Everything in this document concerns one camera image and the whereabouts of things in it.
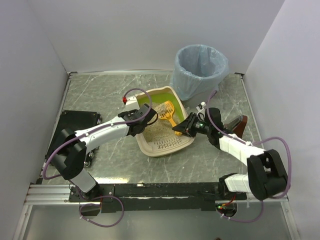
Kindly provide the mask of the orange plastic litter scoop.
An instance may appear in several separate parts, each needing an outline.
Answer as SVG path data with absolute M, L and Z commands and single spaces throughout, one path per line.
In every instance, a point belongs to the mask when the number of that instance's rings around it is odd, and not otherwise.
M 159 110 L 158 116 L 161 120 L 168 121 L 172 127 L 175 127 L 177 125 L 173 118 L 175 107 L 171 101 L 167 100 L 161 103 L 158 106 L 158 110 Z

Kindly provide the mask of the beige green litter box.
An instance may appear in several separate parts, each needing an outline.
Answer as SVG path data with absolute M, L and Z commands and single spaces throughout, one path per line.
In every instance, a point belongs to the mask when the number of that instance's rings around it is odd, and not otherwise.
M 181 100 L 172 87 L 165 86 L 161 88 L 153 88 L 147 92 L 151 96 L 152 108 L 153 104 L 161 104 L 166 101 L 171 101 L 175 108 L 175 113 L 181 122 L 188 116 L 188 113 L 185 110 Z M 181 135 L 165 140 L 146 142 L 143 133 L 136 135 L 135 139 L 137 140 L 140 150 L 149 157 L 161 157 L 175 153 L 188 147 L 194 141 L 193 138 Z

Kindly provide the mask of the brown wooden metronome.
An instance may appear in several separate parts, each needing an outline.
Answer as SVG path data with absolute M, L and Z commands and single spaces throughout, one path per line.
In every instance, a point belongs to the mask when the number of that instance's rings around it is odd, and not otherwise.
M 243 137 L 248 117 L 246 115 L 238 115 L 231 122 L 225 123 L 224 128 L 233 134 L 236 134 L 239 138 Z

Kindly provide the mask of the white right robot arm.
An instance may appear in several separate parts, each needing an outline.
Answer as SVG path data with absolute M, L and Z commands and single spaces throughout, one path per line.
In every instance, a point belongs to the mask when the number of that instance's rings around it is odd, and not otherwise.
M 233 156 L 246 166 L 246 174 L 230 173 L 219 179 L 224 191 L 251 193 L 260 201 L 280 198 L 287 194 L 290 178 L 276 150 L 254 146 L 250 141 L 245 142 L 226 129 L 218 108 L 210 107 L 202 115 L 204 118 L 201 118 L 201 113 L 192 112 L 172 129 L 190 138 L 203 134 L 215 148 Z

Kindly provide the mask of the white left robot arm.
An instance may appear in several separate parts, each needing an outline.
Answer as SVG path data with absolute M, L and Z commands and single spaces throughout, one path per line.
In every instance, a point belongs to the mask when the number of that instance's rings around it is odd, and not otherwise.
M 141 134 L 157 116 L 157 112 L 145 103 L 139 109 L 123 111 L 95 127 L 78 131 L 64 129 L 56 139 L 49 159 L 63 179 L 76 185 L 88 198 L 96 197 L 100 186 L 84 167 L 89 152 L 111 140 Z

